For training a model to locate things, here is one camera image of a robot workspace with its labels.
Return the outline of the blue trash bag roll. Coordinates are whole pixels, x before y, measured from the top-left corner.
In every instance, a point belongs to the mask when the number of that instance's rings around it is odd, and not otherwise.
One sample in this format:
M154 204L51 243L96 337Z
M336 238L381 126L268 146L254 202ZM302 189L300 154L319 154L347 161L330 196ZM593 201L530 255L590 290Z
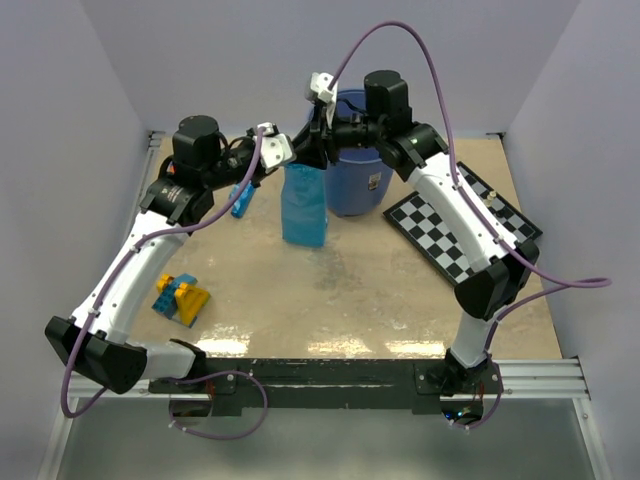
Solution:
M246 186L246 188L243 190L243 192L238 196L238 198L233 203L230 209L230 214L234 218L241 219L245 215L250 205L250 202L254 196L254 193L255 193L255 187L253 186L252 183L249 183Z

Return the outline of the single blue trash bag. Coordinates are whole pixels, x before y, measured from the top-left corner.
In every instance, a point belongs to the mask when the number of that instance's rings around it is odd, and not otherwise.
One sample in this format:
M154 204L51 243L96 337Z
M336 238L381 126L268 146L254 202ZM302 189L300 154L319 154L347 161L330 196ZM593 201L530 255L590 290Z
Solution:
M289 164L284 175L280 197L283 240L302 247L323 247L328 227L325 172Z

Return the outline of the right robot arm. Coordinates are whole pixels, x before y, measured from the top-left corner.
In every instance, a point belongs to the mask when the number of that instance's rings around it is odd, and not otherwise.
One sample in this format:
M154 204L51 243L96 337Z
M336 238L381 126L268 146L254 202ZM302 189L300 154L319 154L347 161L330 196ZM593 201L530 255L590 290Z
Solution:
M312 73L305 97L313 113L293 140L296 160L324 169L344 149L373 147L456 238L472 273L454 288L462 310L454 342L425 378L443 394L469 392L487 366L497 317L526 285L527 266L537 261L539 249L500 223L459 172L452 147L432 126L414 120L408 85L399 73L366 75L365 109L349 118L336 113L336 84L329 73Z

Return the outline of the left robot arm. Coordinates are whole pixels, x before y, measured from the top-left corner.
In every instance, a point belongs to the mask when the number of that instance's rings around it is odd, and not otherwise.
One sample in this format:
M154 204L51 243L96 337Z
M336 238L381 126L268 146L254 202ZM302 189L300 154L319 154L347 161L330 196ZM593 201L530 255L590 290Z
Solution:
M90 294L66 317L54 316L45 337L65 365L60 396L79 374L102 392L123 394L140 380L171 378L185 392L200 390L207 368L192 345L135 343L130 336L147 292L174 254L198 230L230 208L215 210L214 193L248 185L272 171L288 153L270 154L278 128L262 123L239 144L227 141L209 116L183 119L173 136L173 153L143 196L126 240Z

